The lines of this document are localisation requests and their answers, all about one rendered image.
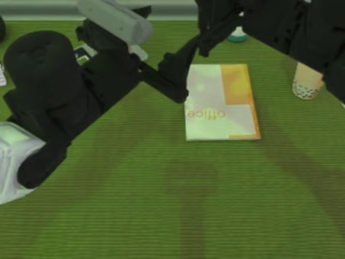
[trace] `white and orange folder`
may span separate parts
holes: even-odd
[[[261,138],[246,64],[192,64],[187,88],[187,140]]]

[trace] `green carpet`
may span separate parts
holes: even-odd
[[[77,24],[8,22],[0,55],[40,29],[77,46]],[[197,32],[194,22],[154,28],[143,45],[152,65]],[[296,98],[296,62],[251,38],[194,62],[248,64],[262,139],[186,142],[183,105],[141,84],[39,189],[0,206],[1,259],[345,258],[340,103],[326,90]],[[0,120],[9,114],[1,100]]]

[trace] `black office chair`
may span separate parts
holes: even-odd
[[[4,19],[0,16],[0,42],[6,35],[6,25]]]

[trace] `green tabletop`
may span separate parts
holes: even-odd
[[[78,24],[8,22],[0,56],[41,29],[77,46]],[[142,47],[154,66],[197,32],[195,22],[153,25]],[[41,187],[0,206],[1,259],[345,258],[340,103],[326,90],[296,98],[296,62],[252,38],[194,63],[248,64],[262,139],[186,142],[183,105],[141,84],[74,141]],[[1,100],[0,120],[9,114]]]

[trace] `beige cup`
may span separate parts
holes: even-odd
[[[303,100],[314,99],[318,94],[324,82],[322,74],[310,67],[297,63],[295,78],[292,84],[292,92]]]

